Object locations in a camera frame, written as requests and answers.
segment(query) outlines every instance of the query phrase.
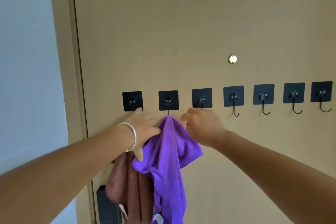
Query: purple microfiber towel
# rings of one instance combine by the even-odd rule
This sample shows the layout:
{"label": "purple microfiber towel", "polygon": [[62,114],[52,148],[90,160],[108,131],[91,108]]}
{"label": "purple microfiber towel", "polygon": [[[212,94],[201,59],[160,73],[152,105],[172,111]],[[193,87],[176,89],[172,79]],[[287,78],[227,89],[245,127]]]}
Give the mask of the purple microfiber towel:
{"label": "purple microfiber towel", "polygon": [[198,143],[173,117],[165,117],[161,133],[150,138],[142,149],[143,162],[134,158],[133,168],[154,180],[153,217],[160,214],[164,224],[183,224],[187,199],[183,188],[181,168],[203,155]]}

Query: white wall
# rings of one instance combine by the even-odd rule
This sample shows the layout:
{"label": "white wall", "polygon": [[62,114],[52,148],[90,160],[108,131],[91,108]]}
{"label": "white wall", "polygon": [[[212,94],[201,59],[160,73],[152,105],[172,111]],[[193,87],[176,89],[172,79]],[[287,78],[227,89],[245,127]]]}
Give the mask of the white wall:
{"label": "white wall", "polygon": [[[0,174],[68,144],[51,0],[0,0]],[[77,223],[75,203],[53,224]]]}

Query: wall hook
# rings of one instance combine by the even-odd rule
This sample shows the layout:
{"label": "wall hook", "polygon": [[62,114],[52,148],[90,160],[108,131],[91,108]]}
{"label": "wall hook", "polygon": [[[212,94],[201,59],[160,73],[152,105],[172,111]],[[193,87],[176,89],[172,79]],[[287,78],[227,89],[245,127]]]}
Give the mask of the wall hook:
{"label": "wall hook", "polygon": [[170,114],[170,106],[173,105],[173,99],[171,98],[166,98],[165,99],[165,106],[168,106],[168,116]]}
{"label": "wall hook", "polygon": [[267,99],[267,92],[265,92],[265,93],[263,93],[263,92],[260,92],[260,96],[259,96],[259,98],[260,98],[260,100],[262,100],[263,101],[263,103],[262,103],[262,111],[263,111],[263,114],[265,114],[265,115],[269,115],[269,112],[266,114],[265,112],[264,112],[264,102],[265,102],[265,99]]}
{"label": "wall hook", "polygon": [[129,106],[130,107],[133,107],[133,111],[135,111],[135,107],[136,107],[136,100],[135,99],[132,99],[129,101]]}
{"label": "wall hook", "polygon": [[320,97],[320,110],[321,110],[322,112],[330,112],[330,111],[332,110],[332,108],[330,108],[329,111],[324,111],[324,110],[322,110],[322,98],[325,96],[326,93],[327,93],[327,92],[326,92],[325,90],[320,90],[320,92],[319,92],[319,97]]}
{"label": "wall hook", "polygon": [[202,108],[204,108],[204,104],[207,102],[206,98],[205,98],[205,95],[203,96],[200,96],[199,99],[198,99],[198,103],[200,105],[202,105]]}
{"label": "wall hook", "polygon": [[236,93],[233,93],[230,95],[230,101],[233,102],[233,114],[238,117],[239,116],[239,113],[236,115],[236,110],[235,110],[235,106],[234,106],[234,102],[238,100],[238,97],[237,97],[237,94]]}
{"label": "wall hook", "polygon": [[299,96],[299,93],[298,93],[296,90],[292,91],[291,94],[290,94],[290,98],[293,99],[293,103],[292,103],[292,111],[293,111],[294,113],[296,113],[296,114],[300,114],[301,112],[303,112],[302,110],[301,110],[301,112],[296,112],[296,111],[294,110],[294,107],[295,107],[295,99],[296,99],[298,96]]}

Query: silver bangle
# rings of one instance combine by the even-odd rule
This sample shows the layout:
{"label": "silver bangle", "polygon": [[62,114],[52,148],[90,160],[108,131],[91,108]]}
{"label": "silver bangle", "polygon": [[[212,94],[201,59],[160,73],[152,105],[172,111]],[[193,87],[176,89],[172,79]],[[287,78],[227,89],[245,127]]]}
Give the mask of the silver bangle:
{"label": "silver bangle", "polygon": [[133,135],[134,135],[134,144],[133,144],[132,148],[128,149],[125,152],[132,151],[134,149],[134,147],[135,147],[135,144],[136,144],[136,132],[135,132],[135,129],[134,129],[134,127],[130,123],[127,123],[127,122],[119,123],[117,126],[119,126],[119,125],[126,125],[126,126],[128,126],[132,130]]}

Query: towel label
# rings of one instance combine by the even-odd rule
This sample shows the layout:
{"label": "towel label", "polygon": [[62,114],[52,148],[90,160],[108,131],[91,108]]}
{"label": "towel label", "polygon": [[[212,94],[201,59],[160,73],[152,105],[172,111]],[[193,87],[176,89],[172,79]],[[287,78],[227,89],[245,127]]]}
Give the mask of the towel label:
{"label": "towel label", "polygon": [[159,214],[159,213],[157,213],[157,214],[154,215],[153,220],[156,220],[156,222],[158,224],[162,224],[163,223],[163,218],[162,218],[161,214]]}
{"label": "towel label", "polygon": [[119,205],[121,211],[125,214],[126,218],[128,219],[127,213],[125,211],[125,207],[123,205]]}

